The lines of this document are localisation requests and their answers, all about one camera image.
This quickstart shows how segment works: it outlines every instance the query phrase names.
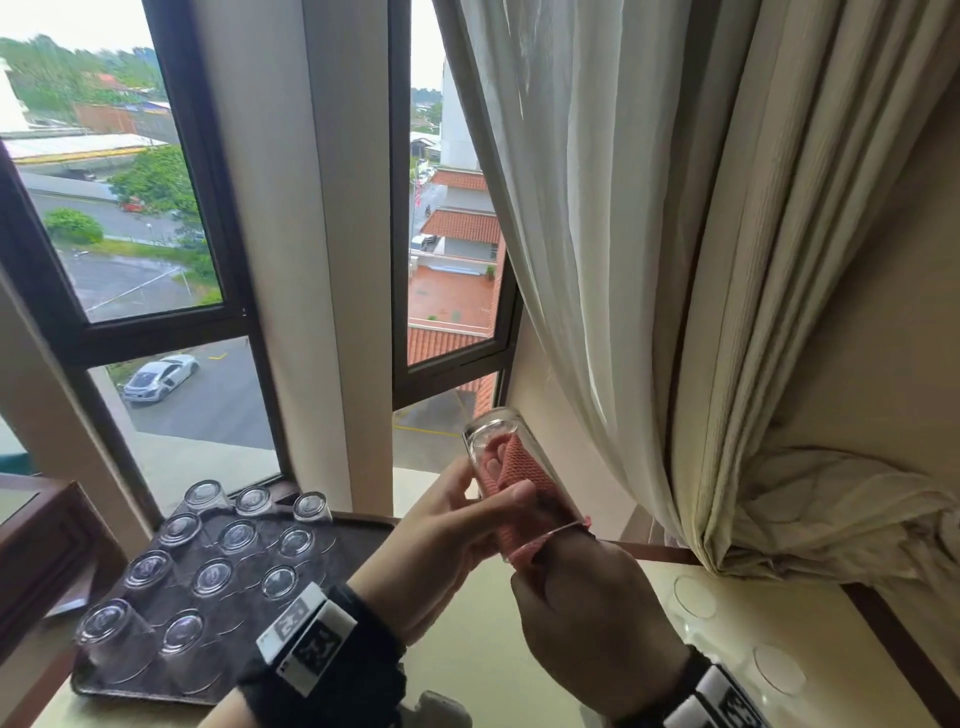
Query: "hand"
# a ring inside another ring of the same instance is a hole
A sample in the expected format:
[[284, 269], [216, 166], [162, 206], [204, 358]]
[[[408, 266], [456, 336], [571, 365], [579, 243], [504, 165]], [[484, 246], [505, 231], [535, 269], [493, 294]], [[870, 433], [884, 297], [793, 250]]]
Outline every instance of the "hand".
[[544, 545], [543, 590], [511, 583], [523, 636], [537, 661], [584, 705], [610, 720], [665, 698], [689, 651], [634, 557], [577, 529]]
[[476, 566], [497, 552], [493, 532], [531, 508], [537, 491], [521, 480], [470, 500], [466, 457], [455, 460], [410, 509], [348, 584], [404, 644], [421, 638]]

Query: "right hand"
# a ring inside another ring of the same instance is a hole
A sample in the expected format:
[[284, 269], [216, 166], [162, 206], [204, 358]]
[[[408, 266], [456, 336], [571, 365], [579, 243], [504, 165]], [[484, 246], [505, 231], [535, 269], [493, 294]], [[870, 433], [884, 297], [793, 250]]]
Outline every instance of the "right hand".
[[514, 574], [511, 584], [523, 636], [550, 676], [610, 720], [665, 698], [689, 650], [634, 557], [571, 528], [553, 536], [537, 562], [542, 594], [530, 574]]

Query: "white label on wristband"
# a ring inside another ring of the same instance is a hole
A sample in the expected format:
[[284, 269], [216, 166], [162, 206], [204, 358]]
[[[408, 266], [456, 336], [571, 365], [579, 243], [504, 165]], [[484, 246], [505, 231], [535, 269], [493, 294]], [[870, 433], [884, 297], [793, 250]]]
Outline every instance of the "white label on wristband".
[[720, 666], [714, 665], [700, 679], [697, 692], [732, 728], [765, 728], [763, 715], [746, 691]]
[[357, 620], [329, 599], [283, 658], [276, 674], [303, 697], [320, 682]]
[[313, 582], [307, 584], [300, 596], [290, 602], [290, 606], [256, 638], [256, 646], [260, 649], [263, 662], [267, 665], [272, 663], [280, 650], [290, 642], [290, 638], [297, 634], [297, 630], [325, 601], [326, 595], [319, 586]]
[[696, 695], [691, 695], [664, 721], [663, 728], [717, 728]]

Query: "yellow road marking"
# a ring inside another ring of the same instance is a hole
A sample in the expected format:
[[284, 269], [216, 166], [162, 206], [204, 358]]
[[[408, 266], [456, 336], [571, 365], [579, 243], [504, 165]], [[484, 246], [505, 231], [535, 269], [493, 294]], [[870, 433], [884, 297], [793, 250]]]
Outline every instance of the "yellow road marking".
[[423, 432], [427, 435], [446, 435], [447, 437], [460, 437], [456, 432], [438, 432], [435, 429], [420, 429], [419, 427], [407, 427], [406, 425], [394, 425], [395, 429], [409, 429], [411, 432]]

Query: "overcast sky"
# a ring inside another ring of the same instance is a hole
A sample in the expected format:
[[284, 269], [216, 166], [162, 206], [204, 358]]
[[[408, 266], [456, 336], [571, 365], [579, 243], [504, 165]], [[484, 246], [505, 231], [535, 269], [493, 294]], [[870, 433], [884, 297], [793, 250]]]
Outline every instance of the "overcast sky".
[[[441, 88], [444, 43], [433, 2], [413, 0], [411, 10], [410, 86]], [[29, 40], [40, 34], [70, 50], [154, 46], [139, 0], [0, 0], [0, 36]]]

